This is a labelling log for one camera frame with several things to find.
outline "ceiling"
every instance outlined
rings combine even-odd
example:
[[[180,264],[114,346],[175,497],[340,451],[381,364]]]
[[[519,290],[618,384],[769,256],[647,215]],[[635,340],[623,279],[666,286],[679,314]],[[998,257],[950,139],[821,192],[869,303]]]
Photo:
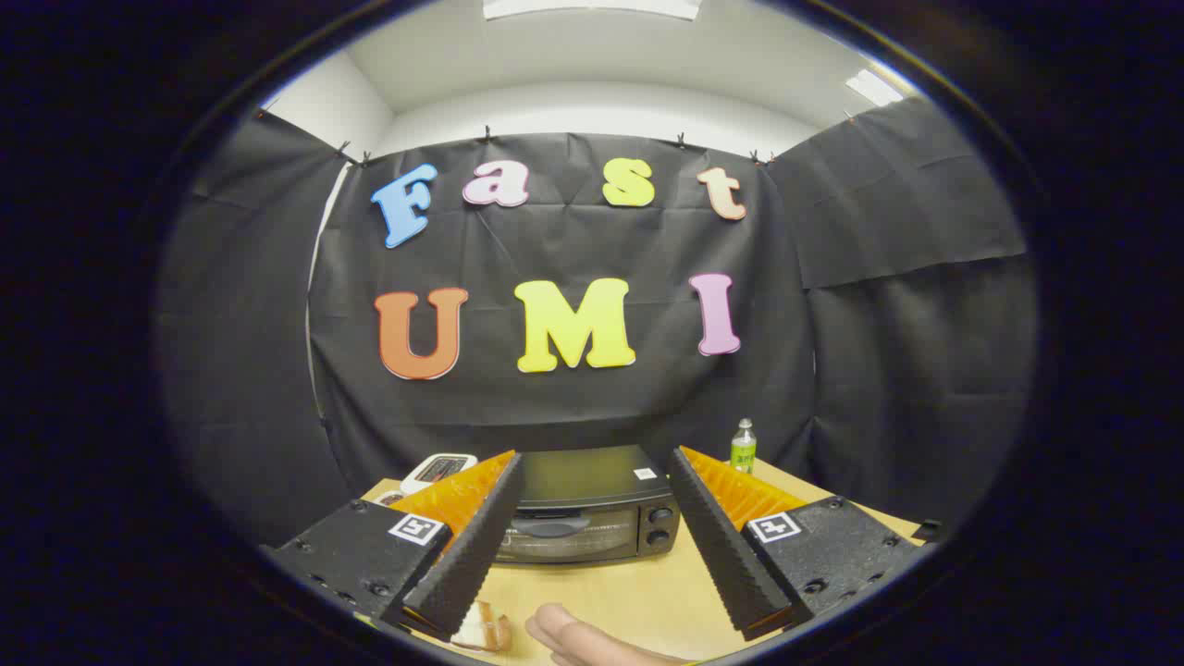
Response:
[[[868,58],[753,0],[703,0],[694,21],[611,9],[487,21],[481,0],[438,0],[348,52],[397,115],[481,90],[583,81],[721,95],[819,129],[873,108],[844,84],[871,69]]]

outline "plastic bottle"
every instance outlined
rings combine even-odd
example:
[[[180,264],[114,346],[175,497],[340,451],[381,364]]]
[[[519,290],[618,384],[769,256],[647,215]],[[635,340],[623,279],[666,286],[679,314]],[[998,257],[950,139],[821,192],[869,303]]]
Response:
[[[740,429],[732,436],[733,469],[752,474],[752,465],[757,460],[757,435],[752,434],[752,421],[740,420]]]

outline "white sticker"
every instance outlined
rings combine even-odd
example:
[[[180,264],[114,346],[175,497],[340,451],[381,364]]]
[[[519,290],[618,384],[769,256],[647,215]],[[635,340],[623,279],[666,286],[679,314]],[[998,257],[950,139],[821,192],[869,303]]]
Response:
[[[425,546],[436,536],[436,532],[439,532],[442,529],[444,529],[444,524],[439,520],[408,513],[387,532],[400,539]]]
[[[773,515],[749,520],[748,529],[757,534],[757,538],[760,539],[761,543],[766,544],[776,542],[777,539],[792,537],[793,534],[802,532],[802,527],[798,527],[798,524],[794,523],[784,511],[774,513]]]

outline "human hand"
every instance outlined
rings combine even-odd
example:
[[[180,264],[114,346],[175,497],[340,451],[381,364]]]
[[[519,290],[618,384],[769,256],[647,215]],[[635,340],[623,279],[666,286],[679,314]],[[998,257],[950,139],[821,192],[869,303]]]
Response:
[[[559,666],[675,666],[689,664],[619,641],[600,629],[580,622],[558,604],[545,603],[527,619],[526,630],[551,648],[551,660]]]

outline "foam letter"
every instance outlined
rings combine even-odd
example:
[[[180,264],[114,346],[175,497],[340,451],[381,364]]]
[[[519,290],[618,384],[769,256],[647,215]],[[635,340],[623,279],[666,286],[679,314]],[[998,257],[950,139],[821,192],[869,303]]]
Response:
[[[480,175],[470,180],[461,196],[470,204],[484,205],[497,201],[498,206],[514,207],[526,203],[529,194],[526,192],[526,179],[530,172],[522,162],[501,160],[485,162],[472,169],[474,175]]]
[[[432,204],[432,196],[427,186],[420,181],[429,181],[437,175],[432,165],[419,165],[404,175],[382,187],[371,201],[378,203],[386,219],[386,246],[394,248],[427,226],[427,218],[416,216],[411,206],[418,206],[426,211]]]
[[[448,374],[461,356],[461,303],[469,300],[464,289],[436,289],[427,302],[436,306],[436,351],[416,356],[411,351],[411,308],[419,296],[411,292],[382,294],[374,301],[378,310],[378,351],[382,365],[403,379],[436,379]]]
[[[740,188],[736,179],[728,178],[720,167],[709,168],[697,178],[700,182],[707,184],[707,198],[710,199],[716,214],[723,219],[744,219],[747,209],[732,199],[732,191]]]
[[[654,200],[654,184],[646,180],[651,175],[654,169],[642,160],[614,158],[604,165],[609,182],[600,190],[614,206],[644,206]]]
[[[637,360],[629,348],[625,337],[625,294],[629,283],[624,280],[603,277],[592,281],[579,312],[559,293],[559,287],[547,280],[523,282],[514,289],[514,295],[526,308],[526,356],[519,359],[522,372],[551,372],[559,364],[547,345],[547,335],[555,341],[555,348],[568,367],[580,363],[580,356],[592,337],[588,365],[592,367],[619,367]]]
[[[721,273],[703,273],[690,278],[699,292],[699,307],[703,313],[703,340],[699,353],[704,357],[731,354],[740,348],[740,338],[732,333],[732,313],[728,312],[728,287],[732,278]]]

